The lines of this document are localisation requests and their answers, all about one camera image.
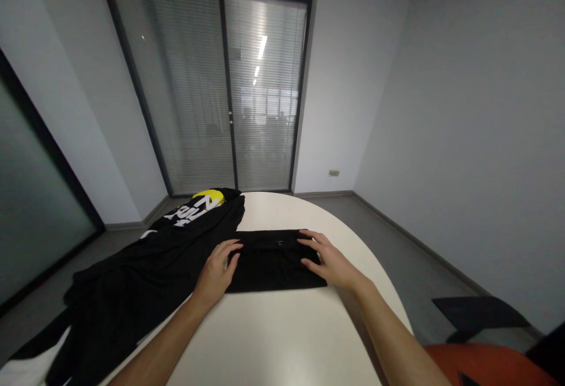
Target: chair backrest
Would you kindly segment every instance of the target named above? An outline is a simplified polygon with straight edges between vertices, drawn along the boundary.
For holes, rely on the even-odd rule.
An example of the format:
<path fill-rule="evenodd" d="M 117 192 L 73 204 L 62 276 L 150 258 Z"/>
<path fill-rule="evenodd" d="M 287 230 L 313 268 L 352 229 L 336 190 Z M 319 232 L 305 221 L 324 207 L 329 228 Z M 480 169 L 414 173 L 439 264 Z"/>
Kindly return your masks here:
<path fill-rule="evenodd" d="M 565 322 L 527 351 L 526 356 L 565 385 Z"/>

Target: white table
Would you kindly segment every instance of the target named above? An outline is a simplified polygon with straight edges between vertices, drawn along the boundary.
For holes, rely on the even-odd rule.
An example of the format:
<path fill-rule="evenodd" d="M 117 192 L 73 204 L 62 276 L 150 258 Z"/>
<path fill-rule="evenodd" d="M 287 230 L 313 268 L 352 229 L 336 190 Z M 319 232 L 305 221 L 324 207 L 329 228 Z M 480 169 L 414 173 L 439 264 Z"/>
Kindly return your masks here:
<path fill-rule="evenodd" d="M 244 195 L 245 215 L 238 230 L 308 228 L 323 232 L 374 281 L 389 306 L 412 331 L 387 274 L 349 227 L 299 198 L 268 192 Z M 168 385 L 380 384 L 373 366 L 374 353 L 364 345 L 370 339 L 360 316 L 351 297 L 342 292 L 340 295 L 333 286 L 226 295 L 192 338 Z"/>

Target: window blinds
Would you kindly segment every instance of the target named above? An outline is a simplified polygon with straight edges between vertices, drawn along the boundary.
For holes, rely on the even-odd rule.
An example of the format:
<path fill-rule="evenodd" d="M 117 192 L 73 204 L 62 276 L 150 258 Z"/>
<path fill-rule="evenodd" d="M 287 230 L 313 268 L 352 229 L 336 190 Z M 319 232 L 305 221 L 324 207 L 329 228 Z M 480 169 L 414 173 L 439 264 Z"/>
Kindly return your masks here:
<path fill-rule="evenodd" d="M 288 191 L 307 4 L 110 3 L 169 192 Z"/>
<path fill-rule="evenodd" d="M 235 187 L 220 0 L 117 0 L 173 195 Z"/>
<path fill-rule="evenodd" d="M 243 191 L 290 188 L 306 10 L 296 2 L 225 0 Z"/>

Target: folded black garment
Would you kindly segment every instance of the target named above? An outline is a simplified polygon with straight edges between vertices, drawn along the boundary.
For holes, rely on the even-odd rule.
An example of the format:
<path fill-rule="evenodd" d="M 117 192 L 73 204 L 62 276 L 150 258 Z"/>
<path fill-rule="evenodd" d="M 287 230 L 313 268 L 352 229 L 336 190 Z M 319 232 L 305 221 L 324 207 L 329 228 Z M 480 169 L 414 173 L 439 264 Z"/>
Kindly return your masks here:
<path fill-rule="evenodd" d="M 309 239 L 298 230 L 238 231 L 235 238 L 243 248 L 234 277 L 227 292 L 261 292 L 324 287 L 328 284 L 306 268 L 300 260 L 320 263 L 318 253 L 300 244 L 298 238 Z"/>

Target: door frame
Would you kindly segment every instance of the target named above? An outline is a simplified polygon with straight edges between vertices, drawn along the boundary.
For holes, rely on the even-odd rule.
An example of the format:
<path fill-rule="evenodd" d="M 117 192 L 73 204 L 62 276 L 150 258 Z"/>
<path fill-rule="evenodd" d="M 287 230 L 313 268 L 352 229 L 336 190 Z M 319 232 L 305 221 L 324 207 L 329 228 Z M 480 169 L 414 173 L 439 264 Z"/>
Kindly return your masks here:
<path fill-rule="evenodd" d="M 114 22 L 114 26 L 116 32 L 118 34 L 119 44 L 122 48 L 122 52 L 124 53 L 125 62 L 128 66 L 129 74 L 131 76 L 131 80 L 134 84 L 135 93 L 137 94 L 139 105 L 141 107 L 141 112 L 145 119 L 145 123 L 147 124 L 147 129 L 149 131 L 149 137 L 151 139 L 151 144 L 155 151 L 155 156 L 157 157 L 157 163 L 159 164 L 159 169 L 161 170 L 161 175 L 163 176 L 163 180 L 165 182 L 165 187 L 167 188 L 167 193 L 169 196 L 174 198 L 182 198 L 182 197 L 189 197 L 191 195 L 175 195 L 172 191 L 171 181 L 169 179 L 167 173 L 167 167 L 165 165 L 165 160 L 163 158 L 161 148 L 159 147 L 159 142 L 157 138 L 157 133 L 155 132 L 155 127 L 151 120 L 151 115 L 149 112 L 149 107 L 147 105 L 147 99 L 143 92 L 143 88 L 141 85 L 141 80 L 139 78 L 139 73 L 137 72 L 137 68 L 135 66 L 133 54 L 131 52 L 131 47 L 129 45 L 129 41 L 127 35 L 125 33 L 124 24 L 121 19 L 121 15 L 119 13 L 118 4 L 116 0 L 106 0 L 108 3 L 108 8 L 110 10 L 110 14 L 112 16 L 112 21 Z M 304 28 L 304 40 L 303 40 L 303 49 L 302 49 L 302 59 L 300 61 L 300 77 L 298 80 L 298 99 L 297 99 L 297 108 L 296 108 L 296 116 L 294 120 L 294 132 L 293 132 L 293 152 L 291 157 L 291 164 L 290 164 L 290 176 L 288 181 L 288 189 L 276 190 L 271 192 L 281 192 L 281 193 L 289 193 L 292 192 L 292 185 L 293 185 L 293 176 L 294 176 L 294 166 L 295 166 L 295 159 L 296 159 L 296 147 L 297 147 L 297 138 L 298 138 L 298 125 L 300 120 L 300 109 L 301 104 L 303 101 L 303 89 L 304 89 L 304 76 L 305 76 L 305 67 L 306 67 L 306 59 L 307 59 L 307 51 L 308 51 L 308 37 L 310 35 L 310 28 L 311 28 L 311 13 L 312 13 L 312 2 L 313 0 L 285 0 L 291 2 L 299 2 L 302 4 L 306 4 L 306 23 Z M 232 148 L 232 158 L 233 158 L 233 166 L 234 166 L 234 181 L 235 181 L 235 188 L 238 188 L 238 178 L 237 178 L 237 157 L 235 153 L 235 136 L 234 136 L 234 124 L 233 124 L 233 110 L 232 110 L 232 96 L 231 96 L 231 79 L 230 79 L 230 62 L 229 62 L 229 54 L 228 54 L 228 38 L 227 38 L 227 28 L 226 28 L 226 21 L 225 21 L 225 3 L 224 0 L 220 0 L 220 17 L 221 17 L 221 24 L 222 24 L 222 41 L 224 46 L 224 65 L 225 65 L 225 76 L 226 76 L 226 87 L 227 87 L 227 95 L 228 95 L 228 107 L 230 112 L 230 135 L 231 135 L 231 148 Z"/>
<path fill-rule="evenodd" d="M 4 55 L 2 49 L 0 49 L 0 75 L 4 83 L 6 84 L 8 92 L 12 95 L 14 102 L 18 106 L 18 109 L 22 112 L 26 122 L 37 135 L 39 142 L 53 162 L 53 165 L 59 171 L 61 177 L 63 177 L 63 180 L 65 181 L 65 183 L 67 183 L 67 186 L 71 190 L 72 194 L 77 199 L 78 203 L 83 207 L 88 218 L 96 228 L 95 232 L 92 233 L 89 237 L 85 238 L 82 242 L 73 247 L 59 260 L 55 261 L 51 266 L 38 274 L 32 281 L 26 284 L 26 286 L 9 297 L 6 301 L 1 303 L 0 317 L 2 317 L 20 301 L 22 301 L 27 295 L 29 295 L 33 290 L 37 289 L 49 277 L 51 277 L 59 269 L 61 269 L 74 256 L 76 256 L 79 252 L 86 248 L 94 239 L 98 238 L 102 233 L 104 233 L 106 231 L 106 227 L 102 219 L 98 215 L 96 208 L 94 208 L 94 205 L 92 204 L 90 198 L 79 182 L 77 176 L 69 165 L 68 161 L 65 159 L 65 156 L 63 155 L 63 152 L 61 151 L 59 145 L 57 145 L 57 142 L 55 142 L 55 139 L 45 125 L 39 112 L 31 101 L 31 98 L 25 91 L 24 86 L 19 81 L 17 74 Z M 33 203 L 24 202 L 23 205 L 33 205 Z"/>

